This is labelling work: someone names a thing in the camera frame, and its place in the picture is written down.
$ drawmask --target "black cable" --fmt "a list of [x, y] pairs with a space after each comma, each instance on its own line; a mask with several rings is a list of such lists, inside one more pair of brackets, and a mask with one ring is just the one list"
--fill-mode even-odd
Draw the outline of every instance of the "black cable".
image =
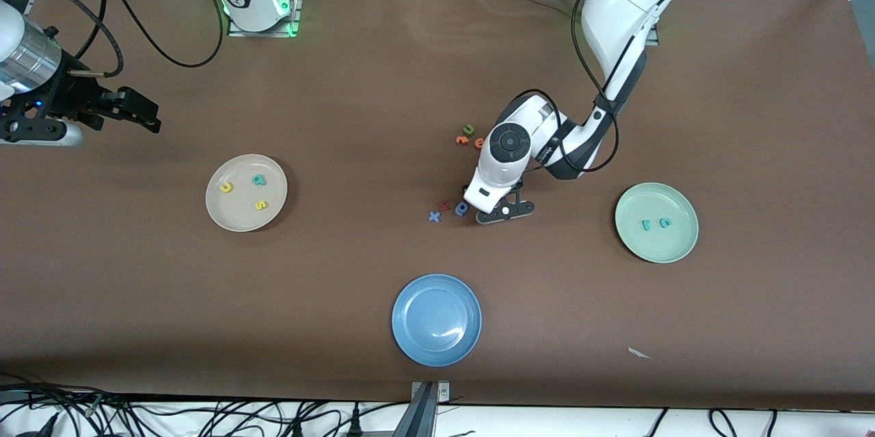
[[176, 66], [185, 67], [185, 68], [197, 68], [197, 67], [201, 67], [203, 65], [206, 65], [206, 63], [209, 63], [210, 61], [213, 60], [214, 57], [216, 57], [216, 54], [219, 53], [219, 49], [221, 48], [222, 39], [225, 37], [225, 31], [224, 31], [224, 27], [223, 27], [223, 23], [222, 23], [221, 8], [219, 7], [219, 4], [216, 2], [216, 0], [210, 0], [210, 1], [212, 1], [213, 7], [216, 10], [216, 17], [219, 19], [219, 38], [216, 40], [216, 45], [215, 45], [215, 48], [213, 48], [213, 52], [209, 56], [207, 56], [206, 59], [204, 59], [203, 61], [200, 61], [199, 63], [193, 63], [193, 64], [183, 63], [181, 61], [178, 61], [177, 59], [173, 59], [173, 57], [170, 54], [166, 53], [160, 47], [160, 45], [158, 45], [157, 42], [155, 42], [155, 39], [152, 38], [149, 31], [146, 31], [146, 28], [143, 26], [143, 22], [140, 21], [139, 17], [137, 17], [137, 13], [134, 13], [134, 9], [132, 9], [131, 4], [128, 3], [128, 0], [122, 0], [122, 5], [124, 5], [125, 10], [128, 10], [128, 14], [131, 15], [131, 19], [134, 20], [134, 23], [137, 23], [137, 28], [140, 29], [141, 32], [143, 32], [143, 35], [146, 38], [146, 40], [149, 41], [149, 44], [151, 44], [151, 46], [155, 49], [155, 51], [157, 51], [158, 54], [161, 54], [161, 56], [163, 56], [163, 59], [170, 61], [171, 63], [173, 63]]
[[[175, 412], [162, 412], [159, 410], [153, 410], [153, 409], [149, 408], [148, 406], [142, 406], [142, 405], [136, 405], [136, 406], [134, 406], [134, 409], [143, 410], [144, 412], [147, 412], [147, 413], [150, 413], [152, 415], [159, 416], [159, 417], [172, 417], [172, 416], [176, 416], [176, 415], [182, 415], [185, 413], [194, 413], [194, 412], [201, 412], [201, 413], [214, 413], [214, 412], [216, 412], [216, 410], [212, 409], [212, 408], [187, 408], [187, 409], [178, 410]], [[229, 415], [238, 415], [238, 416], [249, 415], [249, 413], [246, 413], [246, 412], [223, 412], [223, 413], [227, 413]], [[260, 415], [257, 416], [256, 418], [260, 419], [260, 421], [266, 421], [266, 422], [275, 423], [278, 425], [286, 425], [286, 424], [293, 422], [291, 419], [282, 419], [282, 418], [281, 419], [273, 419], [273, 418], [260, 416]]]
[[[517, 98], [522, 97], [522, 95], [525, 95], [525, 94], [538, 94], [538, 95], [541, 95], [542, 97], [546, 98], [547, 102], [550, 104], [550, 109], [553, 111], [554, 114], [556, 114], [556, 129], [557, 129], [557, 131], [559, 131], [559, 129], [562, 129], [562, 122], [560, 121], [560, 117], [559, 117], [559, 106], [557, 106], [555, 101], [553, 101], [553, 98], [550, 97], [550, 95], [547, 94], [547, 92], [544, 92], [543, 90], [541, 90], [539, 88], [531, 88], [531, 89], [526, 90], [525, 92], [522, 92], [519, 95], [516, 95], [516, 97], [513, 97], [513, 100], [516, 100]], [[613, 160], [613, 157], [615, 157], [615, 155], [617, 154], [617, 150], [619, 150], [619, 125], [617, 125], [617, 119], [613, 114], [611, 114], [610, 112], [607, 112], [606, 114], [610, 116], [610, 122], [613, 124], [613, 137], [615, 137], [615, 138], [613, 139], [613, 150], [610, 151], [610, 155], [607, 157], [607, 159], [604, 160], [604, 162], [600, 163], [599, 165], [597, 165], [595, 167], [589, 167], [589, 168], [578, 167], [574, 162], [572, 162], [572, 160], [568, 157], [568, 154], [565, 152], [565, 144], [563, 143], [563, 141], [559, 140], [559, 151], [560, 151], [560, 153], [562, 153], [562, 158], [565, 160], [565, 163], [568, 163], [568, 166], [571, 166], [571, 168], [574, 169], [575, 171], [577, 171], [577, 172], [600, 171], [601, 169], [604, 169], [604, 167], [606, 167], [610, 163], [610, 161]], [[533, 172], [533, 171], [537, 171], [537, 170], [538, 170], [538, 167], [535, 167], [534, 169], [531, 169], [531, 171], [526, 171], [526, 172]]]
[[241, 429], [243, 429], [243, 426], [246, 425], [247, 423], [249, 423], [250, 421], [252, 421], [252, 419], [258, 418], [258, 413], [265, 411], [266, 409], [268, 409], [271, 406], [277, 406], [277, 405], [279, 405], [279, 401], [274, 401], [272, 403], [267, 403], [267, 405], [260, 407], [260, 409], [256, 410], [255, 412], [251, 412], [249, 415], [247, 415], [246, 418], [241, 419], [240, 423], [237, 424], [237, 427], [232, 428], [232, 430], [228, 433], [228, 435], [233, 435], [237, 431], [240, 431]]
[[[284, 421], [285, 417], [282, 415], [282, 406], [276, 406], [276, 414], [279, 415], [280, 421]], [[276, 425], [276, 435], [275, 437], [280, 437], [282, 435], [282, 424]]]
[[[231, 408], [233, 405], [238, 405], [237, 408], [234, 409], [234, 411], [238, 411], [241, 408], [243, 408], [243, 406], [249, 405], [249, 403], [250, 403], [250, 401], [243, 401], [240, 403], [229, 403], [228, 406], [226, 406], [226, 408]], [[200, 430], [198, 437], [209, 437], [209, 435], [213, 434], [213, 430], [215, 430], [215, 428], [218, 427], [218, 425], [222, 421], [224, 421], [224, 419], [228, 418], [228, 414], [223, 414], [221, 416], [221, 418], [218, 418], [218, 419], [216, 419], [215, 416], [216, 415], [213, 415], [213, 418], [210, 418], [210, 421], [207, 422], [206, 425], [204, 425], [204, 427]]]
[[341, 412], [338, 411], [338, 410], [327, 410], [327, 411], [325, 411], [325, 412], [322, 412], [322, 413], [316, 413], [315, 415], [310, 415], [310, 416], [308, 416], [308, 417], [306, 417], [306, 418], [303, 418], [303, 419], [301, 419], [301, 422], [303, 423], [303, 422], [306, 422], [306, 421], [314, 421], [315, 419], [322, 418], [322, 417], [324, 417], [325, 415], [331, 415], [332, 413], [336, 413], [336, 414], [340, 415], [341, 418], [343, 417], [343, 413], [341, 413]]
[[656, 435], [656, 431], [659, 430], [659, 424], [662, 423], [662, 419], [665, 418], [665, 414], [669, 412], [668, 408], [663, 408], [662, 412], [656, 417], [656, 421], [654, 421], [653, 427], [650, 428], [650, 433], [647, 434], [646, 437], [654, 437]]
[[[127, 429], [128, 434], [131, 434], [131, 437], [136, 437], [137, 432], [134, 431], [135, 425], [131, 425], [131, 419], [135, 418], [134, 413], [128, 412], [127, 410], [122, 411], [122, 425], [124, 425], [125, 429]], [[145, 437], [145, 433], [143, 432], [143, 428], [138, 428], [139, 436]]]
[[140, 417], [137, 416], [137, 413], [131, 412], [131, 418], [134, 420], [134, 425], [137, 427], [137, 430], [140, 431], [140, 436], [141, 436], [141, 437], [146, 437], [146, 433], [143, 431], [143, 428], [144, 428], [144, 427], [145, 427], [145, 428], [148, 428], [148, 429], [149, 429], [149, 432], [150, 432], [151, 434], [155, 435], [155, 437], [162, 437], [161, 434], [159, 434], [159, 433], [157, 433], [156, 431], [152, 430], [151, 427], [149, 427], [149, 425], [145, 425], [143, 422], [141, 422], [141, 421], [140, 421]]
[[228, 432], [227, 434], [225, 434], [225, 437], [234, 437], [235, 433], [242, 432], [244, 430], [250, 430], [250, 428], [257, 428], [258, 431], [260, 431], [260, 433], [262, 434], [262, 437], [265, 437], [265, 429], [259, 427], [259, 425], [248, 425], [247, 427], [237, 428], [237, 429], [232, 430], [231, 432]]
[[[100, 9], [97, 10], [97, 17], [103, 21], [103, 17], [106, 16], [107, 13], [107, 0], [100, 0]], [[82, 44], [82, 47], [79, 47], [79, 50], [76, 51], [74, 57], [76, 59], [81, 59], [82, 56], [85, 55], [85, 52], [88, 48], [91, 47], [91, 43], [97, 38], [97, 32], [100, 32], [100, 27], [97, 26], [97, 23], [91, 28], [91, 33], [88, 34], [88, 38], [85, 39], [85, 42]]]
[[28, 407], [28, 406], [30, 406], [30, 405], [32, 404], [32, 402], [31, 402], [30, 400], [28, 400], [28, 401], [25, 401], [25, 402], [12, 402], [12, 401], [8, 401], [8, 402], [6, 402], [6, 403], [3, 403], [3, 405], [14, 405], [14, 403], [18, 403], [18, 408], [13, 409], [13, 410], [12, 410], [11, 412], [9, 412], [9, 413], [6, 413], [6, 415], [3, 415], [3, 418], [0, 418], [0, 423], [3, 423], [6, 419], [8, 419], [10, 416], [12, 416], [15, 412], [18, 412], [18, 410], [21, 410], [22, 408], [26, 408], [26, 407]]
[[[363, 416], [367, 415], [368, 413], [376, 412], [376, 411], [382, 410], [384, 408], [388, 408], [390, 406], [407, 405], [408, 403], [409, 403], [409, 401], [397, 401], [396, 403], [385, 403], [385, 405], [375, 406], [373, 408], [369, 408], [363, 412], [360, 412], [359, 417], [363, 417]], [[343, 428], [343, 425], [346, 425], [351, 421], [353, 421], [352, 417], [345, 419], [344, 421], [337, 424], [337, 426], [335, 428], [331, 428], [331, 430], [329, 430], [322, 437], [328, 437], [331, 434], [337, 434], [340, 431], [340, 429]]]
[[219, 417], [219, 406], [221, 406], [221, 402], [216, 401], [215, 411], [213, 411], [212, 417], [210, 417], [210, 419], [208, 421], [206, 421], [206, 423], [204, 424], [204, 427], [200, 428], [200, 432], [198, 433], [198, 437], [201, 437], [202, 435], [209, 434], [209, 432], [206, 430], [207, 428], [210, 428], [211, 431], [212, 431], [212, 428], [215, 428], [215, 426], [209, 427], [209, 425], [213, 424], [213, 422], [216, 421], [216, 418]]
[[721, 437], [729, 437], [729, 435], [724, 434], [719, 428], [716, 427], [716, 423], [714, 422], [714, 413], [720, 415], [724, 419], [726, 425], [729, 426], [729, 431], [732, 434], [732, 437], [738, 437], [738, 434], [735, 433], [735, 427], [732, 427], [732, 422], [729, 421], [729, 417], [726, 416], [726, 413], [723, 410], [720, 410], [718, 408], [714, 408], [708, 411], [708, 421], [710, 424], [712, 424], [714, 432], [720, 434]]
[[310, 416], [310, 413], [315, 412], [316, 410], [327, 404], [327, 401], [313, 401], [312, 403], [310, 403], [310, 406], [308, 406], [307, 409], [301, 412], [300, 418], [306, 418]]
[[103, 428], [101, 435], [107, 433], [109, 433], [109, 435], [115, 435], [116, 433], [112, 429], [112, 421], [118, 417], [118, 413], [121, 412], [121, 410], [116, 408], [116, 412], [113, 413], [112, 417], [109, 417], [107, 416], [106, 408], [104, 408], [103, 405], [98, 406], [98, 409], [100, 410], [100, 414], [103, 415], [103, 420], [106, 421], [106, 427]]
[[57, 402], [59, 404], [58, 406], [62, 407], [64, 412], [70, 417], [70, 421], [72, 423], [72, 427], [74, 428], [76, 437], [81, 437], [81, 430], [79, 430], [79, 424], [76, 422], [76, 418], [74, 418], [74, 415], [72, 415], [71, 409], [75, 410], [78, 413], [81, 413], [82, 417], [85, 419], [85, 421], [88, 422], [88, 424], [91, 425], [91, 427], [94, 429], [94, 431], [97, 434], [100, 433], [100, 427], [98, 427], [97, 424], [94, 424], [93, 419], [88, 417], [88, 415], [85, 415], [85, 412], [82, 411], [82, 409], [79, 408], [79, 406], [76, 405], [75, 401], [70, 399], [69, 396], [66, 396], [63, 393], [54, 393], [54, 391], [50, 390], [50, 388], [43, 387], [43, 386], [41, 386], [41, 384], [31, 383], [28, 379], [19, 377], [19, 375], [13, 375], [13, 374], [9, 374], [6, 372], [0, 372], [0, 375], [2, 375], [3, 377], [7, 377], [7, 378], [18, 379], [20, 381], [23, 381], [23, 383], [24, 383], [24, 384], [10, 384], [10, 385], [26, 386], [28, 388], [28, 390], [31, 391], [31, 393], [42, 394], [43, 396], [47, 396], [47, 397], [49, 397], [49, 399], [52, 399], [53, 401]]
[[571, 7], [571, 42], [574, 44], [574, 51], [578, 54], [578, 60], [581, 65], [584, 66], [585, 72], [587, 72], [587, 76], [589, 76], [590, 81], [593, 82], [593, 85], [597, 90], [599, 90], [599, 95], [604, 98], [604, 100], [608, 100], [606, 95], [604, 95], [604, 88], [596, 79], [596, 75], [594, 75], [593, 70], [590, 69], [590, 65], [587, 63], [587, 60], [584, 59], [584, 53], [580, 50], [580, 42], [578, 41], [578, 11], [580, 10], [580, 4], [584, 0], [575, 0], [574, 6]]
[[95, 25], [97, 25], [97, 28], [99, 28], [101, 32], [103, 32], [103, 35], [106, 35], [109, 44], [112, 45], [113, 51], [115, 51], [116, 53], [116, 69], [110, 70], [109, 72], [104, 72], [103, 78], [112, 78], [113, 76], [118, 75], [118, 73], [122, 72], [122, 69], [124, 68], [124, 56], [122, 56], [122, 48], [118, 46], [116, 38], [113, 37], [112, 32], [107, 29], [107, 26], [103, 25], [103, 20], [99, 19], [90, 9], [88, 9], [88, 6], [85, 6], [85, 4], [82, 3], [82, 1], [70, 1], [71, 3], [75, 4], [76, 7], [78, 7], [82, 11], [82, 13], [87, 14], [88, 18], [91, 19], [91, 21], [94, 22]]
[[778, 421], [778, 410], [772, 410], [772, 421], [768, 424], [768, 430], [766, 430], [766, 437], [772, 437], [772, 430], [775, 430], [775, 422]]
[[116, 397], [116, 394], [107, 393], [105, 390], [100, 390], [94, 387], [89, 387], [85, 385], [69, 385], [69, 384], [54, 384], [54, 383], [32, 383], [26, 378], [19, 377], [19, 375], [13, 375], [8, 372], [0, 371], [0, 375], [5, 378], [18, 379], [22, 381], [24, 384], [0, 384], [0, 390], [16, 390], [16, 389], [25, 389], [26, 387], [32, 387], [34, 385], [38, 385], [41, 387], [51, 388], [51, 389], [71, 389], [71, 390], [86, 390], [90, 393], [103, 394], [103, 396]]
[[343, 415], [341, 415], [340, 412], [337, 412], [337, 426], [334, 428], [334, 434], [332, 434], [332, 437], [337, 437], [337, 434], [340, 433], [340, 428], [342, 427], [341, 424], [343, 423], [342, 419]]

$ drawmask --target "white floor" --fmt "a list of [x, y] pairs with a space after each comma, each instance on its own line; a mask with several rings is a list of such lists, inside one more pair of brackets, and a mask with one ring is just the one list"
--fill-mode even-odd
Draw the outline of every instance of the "white floor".
[[[244, 408], [254, 411], [265, 403], [254, 403]], [[362, 410], [378, 403], [363, 403]], [[159, 411], [177, 411], [185, 408], [205, 408], [211, 410], [210, 403], [150, 403], [148, 407]], [[362, 417], [364, 431], [386, 431], [394, 429], [406, 406], [393, 406]], [[348, 418], [352, 403], [329, 403], [318, 412], [337, 409], [344, 419]], [[6, 415], [12, 407], [0, 407], [0, 416]], [[290, 418], [295, 414], [297, 403], [282, 403], [282, 415]], [[0, 437], [14, 437], [25, 432], [40, 430], [46, 420], [56, 411], [52, 408], [39, 410], [22, 409], [0, 424]], [[451, 437], [473, 431], [473, 437], [549, 437], [561, 435], [585, 437], [643, 437], [650, 432], [659, 409], [626, 408], [548, 408], [548, 407], [509, 407], [509, 406], [441, 406], [438, 415], [435, 437]], [[166, 437], [195, 437], [200, 433], [211, 415], [208, 412], [185, 413], [172, 417], [155, 417], [138, 411], [143, 421]], [[771, 413], [767, 411], [728, 411], [738, 437], [765, 437]], [[263, 412], [263, 416], [279, 416], [275, 408]], [[225, 435], [243, 417], [234, 416], [223, 421], [213, 435]], [[336, 415], [326, 415], [318, 421], [303, 425], [305, 437], [322, 437], [337, 425]], [[265, 434], [274, 436], [280, 427], [269, 422], [258, 422]], [[718, 418], [718, 425], [724, 434], [731, 435]], [[93, 437], [94, 430], [84, 425], [81, 437]], [[341, 429], [346, 435], [348, 427]], [[113, 422], [116, 434], [122, 432], [119, 421]], [[866, 437], [875, 430], [875, 415], [866, 413], [837, 412], [780, 412], [772, 432], [774, 437]], [[661, 437], [719, 437], [710, 427], [708, 412], [705, 410], [670, 410], [659, 427], [657, 436]], [[235, 433], [236, 437], [260, 437], [260, 431], [250, 428]], [[74, 429], [66, 413], [57, 420], [53, 437], [75, 437]]]

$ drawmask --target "brown table surface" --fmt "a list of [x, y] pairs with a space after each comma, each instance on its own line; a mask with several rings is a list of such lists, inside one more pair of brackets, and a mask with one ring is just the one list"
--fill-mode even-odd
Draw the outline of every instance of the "brown table surface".
[[[211, 50], [207, 0], [129, 1], [172, 55]], [[111, 0], [127, 65], [104, 85], [153, 98], [163, 128], [0, 149], [3, 368], [141, 393], [392, 400], [449, 379], [469, 403], [871, 409], [875, 76], [847, 0], [675, 0], [615, 162], [528, 174], [525, 219], [427, 221], [472, 175], [478, 154], [453, 143], [466, 123], [484, 135], [526, 88], [587, 116], [570, 9], [306, 0], [298, 38], [228, 38], [185, 70]], [[32, 16], [69, 51], [90, 29], [65, 0]], [[105, 39], [85, 62], [113, 66]], [[243, 153], [281, 162], [290, 193], [271, 227], [232, 234], [204, 191]], [[646, 181], [696, 207], [678, 263], [616, 236], [619, 195]], [[483, 309], [475, 350], [445, 369], [390, 329], [431, 272]]]

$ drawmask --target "cable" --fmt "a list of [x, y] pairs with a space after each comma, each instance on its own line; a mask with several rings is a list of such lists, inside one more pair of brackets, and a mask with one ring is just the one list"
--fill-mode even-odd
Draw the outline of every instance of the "cable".
[[248, 425], [247, 427], [235, 428], [231, 432], [225, 434], [225, 437], [233, 437], [235, 433], [242, 432], [244, 430], [250, 430], [251, 428], [257, 428], [258, 431], [262, 434], [262, 437], [265, 437], [265, 429], [259, 427], [259, 425]]
[[341, 413], [340, 410], [328, 410], [327, 412], [316, 413], [315, 415], [310, 415], [307, 418], [303, 418], [303, 419], [301, 419], [301, 422], [303, 423], [306, 421], [314, 421], [315, 419], [322, 418], [325, 415], [331, 415], [332, 413], [340, 415], [340, 417], [343, 418], [343, 413]]
[[109, 44], [112, 45], [113, 51], [116, 53], [116, 69], [110, 70], [110, 72], [104, 72], [103, 78], [112, 78], [113, 76], [118, 75], [118, 73], [122, 72], [122, 69], [124, 68], [124, 56], [122, 56], [122, 48], [118, 46], [116, 38], [113, 37], [112, 32], [107, 29], [107, 26], [103, 25], [103, 20], [99, 19], [90, 9], [88, 9], [88, 6], [85, 6], [85, 4], [82, 3], [82, 1], [70, 1], [75, 4], [82, 13], [87, 14], [88, 18], [97, 25], [97, 28], [99, 28], [101, 32], [103, 32], [103, 35], [106, 35]]
[[7, 372], [0, 372], [0, 375], [2, 375], [3, 377], [7, 377], [7, 378], [18, 379], [19, 381], [22, 381], [24, 383], [24, 384], [7, 384], [7, 387], [13, 386], [15, 389], [21, 389], [22, 387], [25, 387], [28, 390], [30, 390], [31, 393], [42, 394], [43, 396], [47, 396], [47, 397], [49, 397], [49, 399], [56, 401], [59, 404], [59, 406], [61, 406], [63, 408], [64, 412], [70, 417], [70, 421], [72, 423], [72, 426], [74, 427], [76, 437], [81, 437], [81, 431], [79, 431], [79, 425], [76, 422], [76, 418], [74, 418], [74, 415], [72, 415], [71, 409], [73, 409], [76, 412], [78, 412], [79, 414], [81, 414], [82, 417], [85, 419], [85, 421], [87, 421], [88, 424], [91, 425], [91, 428], [93, 428], [97, 434], [100, 434], [99, 425], [95, 424], [94, 419], [92, 419], [90, 416], [85, 414], [85, 412], [81, 408], [79, 408], [78, 403], [69, 394], [56, 393], [55, 391], [52, 390], [52, 388], [50, 386], [46, 386], [43, 384], [31, 383], [31, 381], [29, 381], [26, 378], [19, 377], [19, 375], [13, 375], [13, 374], [9, 374]]
[[[363, 416], [367, 415], [368, 413], [376, 412], [376, 411], [382, 410], [384, 408], [388, 408], [390, 406], [407, 405], [408, 403], [409, 403], [409, 401], [397, 401], [396, 403], [385, 403], [385, 405], [375, 406], [373, 408], [369, 408], [363, 412], [360, 412], [359, 417], [363, 417]], [[340, 431], [340, 429], [343, 428], [343, 425], [346, 425], [351, 421], [353, 421], [352, 417], [345, 419], [344, 421], [337, 424], [337, 427], [331, 428], [331, 430], [329, 430], [327, 433], [325, 433], [325, 435], [323, 435], [322, 437], [328, 437], [331, 434], [337, 434]]]
[[[237, 411], [237, 410], [240, 410], [241, 408], [243, 408], [243, 406], [249, 405], [249, 403], [250, 403], [250, 401], [229, 403], [228, 406], [226, 406], [226, 408], [231, 408], [232, 406], [237, 405], [237, 408], [234, 409], [234, 411]], [[221, 418], [216, 419], [216, 416], [218, 415], [218, 405], [216, 405], [216, 411], [217, 411], [216, 415], [213, 415], [213, 418], [211, 418], [210, 421], [207, 422], [206, 425], [204, 425], [204, 428], [202, 428], [200, 430], [198, 437], [209, 437], [210, 435], [213, 435], [213, 430], [215, 430], [217, 425], [219, 425], [222, 421], [224, 421], [224, 419], [228, 418], [228, 414], [223, 414], [221, 416]]]
[[362, 422], [359, 420], [360, 416], [361, 415], [359, 413], [359, 402], [356, 401], [355, 406], [353, 406], [353, 416], [350, 417], [347, 437], [362, 437], [362, 435], [364, 434], [364, 432], [362, 431]]
[[[159, 417], [172, 417], [172, 416], [176, 416], [176, 415], [182, 415], [185, 413], [193, 413], [193, 412], [206, 412], [206, 413], [216, 412], [216, 409], [212, 409], [212, 408], [187, 408], [187, 409], [178, 410], [175, 412], [162, 412], [159, 410], [153, 410], [153, 409], [149, 408], [148, 406], [136, 405], [136, 406], [132, 406], [132, 407], [134, 409], [143, 410], [144, 412], [147, 412], [147, 413], [150, 413], [152, 415], [159, 416]], [[249, 413], [247, 413], [247, 412], [222, 412], [222, 413], [227, 413], [229, 415], [238, 415], [238, 416], [249, 415]], [[283, 419], [283, 418], [273, 419], [273, 418], [263, 417], [263, 416], [257, 416], [256, 419], [260, 419], [260, 421], [266, 421], [266, 422], [274, 423], [274, 424], [278, 424], [278, 425], [286, 425], [286, 424], [293, 422], [291, 419]]]
[[656, 431], [659, 430], [659, 424], [662, 423], [662, 419], [665, 418], [665, 414], [669, 412], [668, 408], [663, 408], [662, 412], [656, 417], [656, 421], [654, 421], [653, 427], [650, 428], [650, 433], [647, 434], [646, 437], [654, 437], [656, 435]]
[[[522, 97], [522, 95], [525, 95], [525, 94], [538, 94], [538, 95], [541, 95], [542, 97], [547, 99], [547, 102], [550, 104], [550, 109], [553, 111], [554, 114], [556, 114], [556, 130], [560, 131], [560, 129], [562, 129], [562, 122], [560, 121], [561, 117], [559, 116], [559, 106], [557, 106], [555, 101], [553, 101], [553, 98], [550, 97], [550, 95], [547, 94], [547, 92], [544, 92], [543, 90], [541, 90], [539, 88], [531, 88], [531, 89], [526, 90], [525, 92], [522, 92], [519, 95], [516, 95], [516, 97], [513, 97], [513, 100], [516, 100], [517, 98]], [[562, 153], [562, 158], [565, 160], [565, 163], [568, 163], [568, 166], [571, 166], [571, 168], [574, 169], [575, 171], [577, 171], [577, 172], [600, 171], [601, 169], [604, 169], [604, 167], [606, 167], [610, 163], [610, 161], [613, 160], [613, 157], [615, 157], [615, 155], [617, 154], [617, 150], [619, 150], [619, 125], [617, 125], [617, 119], [615, 118], [615, 116], [613, 114], [611, 114], [610, 112], [607, 112], [606, 114], [610, 116], [610, 122], [613, 124], [613, 137], [614, 137], [613, 150], [610, 151], [610, 155], [607, 157], [607, 159], [604, 160], [604, 162], [600, 163], [599, 165], [597, 165], [595, 167], [590, 167], [590, 168], [578, 167], [574, 162], [572, 162], [572, 160], [568, 157], [568, 154], [565, 152], [565, 144], [563, 143], [563, 141], [559, 140], [559, 151], [560, 151], [560, 153]], [[534, 172], [540, 168], [541, 167], [535, 167], [533, 169], [529, 169], [529, 170], [522, 172], [522, 173]]]
[[772, 437], [772, 430], [775, 430], [775, 422], [778, 421], [778, 410], [772, 410], [772, 421], [768, 424], [768, 430], [766, 430], [766, 437]]
[[592, 81], [595, 88], [599, 90], [599, 95], [601, 95], [604, 100], [608, 100], [606, 95], [604, 95], [604, 88], [596, 79], [596, 75], [593, 74], [593, 70], [590, 69], [587, 60], [584, 59], [584, 53], [580, 50], [580, 42], [578, 41], [578, 11], [580, 10], [580, 4], [582, 1], [584, 0], [575, 0], [574, 6], [571, 7], [571, 42], [574, 44], [574, 51], [578, 54], [578, 60], [580, 60], [581, 65], [584, 66], [584, 70], [587, 72], [590, 81]]
[[34, 403], [34, 400], [33, 400], [33, 399], [28, 399], [28, 400], [25, 400], [25, 401], [7, 401], [7, 402], [5, 402], [5, 403], [0, 403], [0, 406], [3, 406], [3, 405], [16, 405], [16, 403], [18, 404], [18, 408], [13, 409], [13, 410], [12, 410], [11, 412], [9, 412], [9, 413], [6, 413], [6, 415], [3, 415], [3, 418], [0, 418], [0, 423], [3, 423], [6, 419], [8, 419], [8, 418], [9, 418], [10, 416], [12, 416], [15, 412], [18, 412], [18, 411], [21, 410], [22, 408], [26, 408], [26, 407], [32, 405], [32, 404]]
[[720, 434], [721, 437], [729, 437], [729, 435], [724, 434], [722, 431], [720, 431], [719, 428], [716, 427], [716, 423], [714, 422], [714, 413], [720, 415], [724, 419], [726, 425], [729, 426], [729, 431], [732, 434], [732, 437], [738, 437], [738, 434], [735, 433], [735, 427], [732, 427], [732, 422], [729, 421], [729, 417], [726, 416], [726, 413], [723, 410], [720, 410], [718, 408], [714, 408], [708, 411], [708, 421], [710, 424], [712, 424], [714, 432]]
[[[106, 12], [107, 0], [100, 0], [100, 9], [97, 10], [97, 17], [101, 20], [101, 22], [103, 21], [103, 17], [106, 15]], [[95, 23], [93, 28], [91, 28], [91, 33], [88, 34], [88, 38], [85, 39], [84, 44], [82, 44], [82, 47], [79, 47], [79, 50], [76, 51], [76, 53], [74, 54], [74, 57], [76, 59], [81, 59], [81, 57], [85, 55], [85, 52], [88, 50], [88, 48], [91, 47], [91, 43], [97, 37], [97, 32], [100, 32], [100, 27], [98, 27], [97, 23]]]
[[263, 406], [261, 409], [255, 411], [253, 413], [250, 413], [250, 415], [247, 416], [246, 418], [244, 418], [242, 421], [240, 421], [240, 423], [237, 424], [237, 427], [234, 427], [234, 429], [232, 429], [231, 432], [228, 433], [228, 435], [233, 435], [235, 432], [243, 430], [244, 425], [246, 425], [247, 423], [252, 421], [252, 419], [257, 418], [258, 413], [265, 411], [266, 409], [268, 409], [271, 406], [277, 406], [277, 405], [279, 405], [279, 401], [274, 401], [273, 403], [267, 403], [267, 405]]
[[210, 1], [212, 1], [213, 7], [216, 10], [216, 17], [219, 19], [219, 38], [216, 40], [216, 47], [213, 48], [213, 52], [209, 56], [207, 56], [206, 59], [204, 59], [203, 61], [200, 61], [199, 63], [194, 63], [194, 64], [183, 63], [181, 61], [178, 61], [177, 59], [173, 59], [173, 57], [170, 54], [166, 53], [155, 42], [155, 40], [149, 34], [149, 31], [146, 31], [146, 28], [143, 26], [143, 23], [140, 22], [140, 19], [137, 17], [137, 14], [134, 13], [134, 9], [132, 9], [131, 4], [128, 3], [128, 0], [122, 0], [122, 5], [124, 5], [125, 10], [128, 10], [128, 14], [131, 15], [131, 19], [134, 20], [134, 23], [137, 23], [137, 28], [140, 29], [141, 32], [143, 32], [143, 35], [146, 38], [146, 40], [149, 41], [149, 44], [151, 44], [151, 46], [157, 51], [157, 53], [159, 53], [159, 54], [161, 54], [161, 56], [163, 56], [163, 59], [170, 61], [171, 63], [173, 63], [176, 66], [185, 67], [185, 68], [197, 68], [197, 67], [201, 67], [203, 65], [206, 65], [206, 63], [209, 63], [210, 61], [213, 60], [214, 57], [216, 57], [216, 54], [219, 53], [219, 49], [221, 48], [222, 39], [225, 37], [225, 31], [224, 31], [224, 28], [222, 26], [221, 8], [219, 7], [219, 4], [216, 3], [216, 0], [210, 0]]
[[49, 417], [48, 421], [42, 428], [40, 428], [40, 431], [37, 432], [36, 437], [52, 437], [52, 431], [54, 430], [54, 424], [57, 421], [57, 415], [60, 415], [60, 413], [55, 413]]

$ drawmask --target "blue plate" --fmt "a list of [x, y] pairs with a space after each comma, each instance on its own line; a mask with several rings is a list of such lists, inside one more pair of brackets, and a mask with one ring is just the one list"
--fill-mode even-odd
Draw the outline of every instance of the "blue plate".
[[446, 367], [471, 353], [481, 337], [481, 305], [468, 285], [448, 275], [426, 275], [398, 295], [392, 333], [414, 362]]

